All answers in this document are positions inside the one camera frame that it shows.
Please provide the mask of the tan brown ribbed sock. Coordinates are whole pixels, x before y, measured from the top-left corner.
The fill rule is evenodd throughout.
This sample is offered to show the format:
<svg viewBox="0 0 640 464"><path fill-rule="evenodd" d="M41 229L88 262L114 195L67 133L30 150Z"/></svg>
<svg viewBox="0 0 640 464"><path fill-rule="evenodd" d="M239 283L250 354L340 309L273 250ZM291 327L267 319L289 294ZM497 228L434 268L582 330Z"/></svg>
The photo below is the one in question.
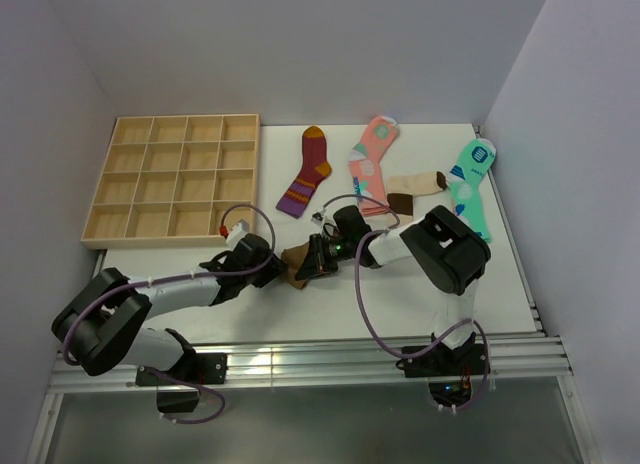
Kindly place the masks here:
<svg viewBox="0 0 640 464"><path fill-rule="evenodd" d="M309 280L298 280L297 272L302 267L305 258L309 252L309 243L301 244L292 248L284 249L281 252L280 259L287 265L287 271L283 274L286 282L295 289L304 289Z"/></svg>

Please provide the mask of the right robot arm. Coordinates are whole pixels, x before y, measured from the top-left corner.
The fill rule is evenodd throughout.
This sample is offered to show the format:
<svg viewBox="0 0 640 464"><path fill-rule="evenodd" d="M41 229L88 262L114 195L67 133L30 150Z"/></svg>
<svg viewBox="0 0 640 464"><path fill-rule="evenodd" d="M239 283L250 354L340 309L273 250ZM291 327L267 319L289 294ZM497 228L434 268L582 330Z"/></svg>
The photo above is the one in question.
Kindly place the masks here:
<svg viewBox="0 0 640 464"><path fill-rule="evenodd" d="M421 219L374 232L355 205L334 213L331 234L313 234L295 273L297 281L334 274L352 260L377 269L412 258L440 292L441 311L433 333L435 367L452 374L468 358L464 347L474 337L473 311L479 279L491 259L487 243L442 205Z"/></svg>

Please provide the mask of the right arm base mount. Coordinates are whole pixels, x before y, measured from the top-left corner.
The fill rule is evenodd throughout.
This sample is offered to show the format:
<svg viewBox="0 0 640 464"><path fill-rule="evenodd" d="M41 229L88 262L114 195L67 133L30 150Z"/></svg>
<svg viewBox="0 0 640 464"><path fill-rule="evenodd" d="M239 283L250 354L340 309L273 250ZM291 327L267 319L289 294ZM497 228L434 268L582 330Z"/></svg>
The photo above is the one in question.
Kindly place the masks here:
<svg viewBox="0 0 640 464"><path fill-rule="evenodd" d="M464 345L455 350L439 344L430 353L412 359L400 359L395 364L406 378L483 376L491 370L482 344Z"/></svg>

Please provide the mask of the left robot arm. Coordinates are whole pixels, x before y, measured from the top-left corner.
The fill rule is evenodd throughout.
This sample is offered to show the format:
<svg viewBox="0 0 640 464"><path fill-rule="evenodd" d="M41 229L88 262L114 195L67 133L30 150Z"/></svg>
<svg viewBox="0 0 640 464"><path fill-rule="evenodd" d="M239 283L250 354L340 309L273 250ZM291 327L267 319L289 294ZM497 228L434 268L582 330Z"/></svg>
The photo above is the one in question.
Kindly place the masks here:
<svg viewBox="0 0 640 464"><path fill-rule="evenodd" d="M225 303L248 286L270 284L288 269L255 234L231 238L228 245L175 276L134 279L115 267L100 271L51 325L68 363L90 376L128 364L172 383L200 382L206 372L193 345L174 329L153 329L145 323L177 310Z"/></svg>

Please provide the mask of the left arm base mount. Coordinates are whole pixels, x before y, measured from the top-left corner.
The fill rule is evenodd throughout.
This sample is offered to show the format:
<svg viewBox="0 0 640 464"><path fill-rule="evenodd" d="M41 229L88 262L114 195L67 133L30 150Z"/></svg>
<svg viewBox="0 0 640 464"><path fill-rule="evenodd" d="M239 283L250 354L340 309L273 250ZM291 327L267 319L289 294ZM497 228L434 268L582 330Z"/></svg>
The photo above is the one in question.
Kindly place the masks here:
<svg viewBox="0 0 640 464"><path fill-rule="evenodd" d="M209 385L225 382L227 364L226 353L196 353L167 371L140 366L135 385L155 388L158 411L181 418L195 411L205 397L214 397Z"/></svg>

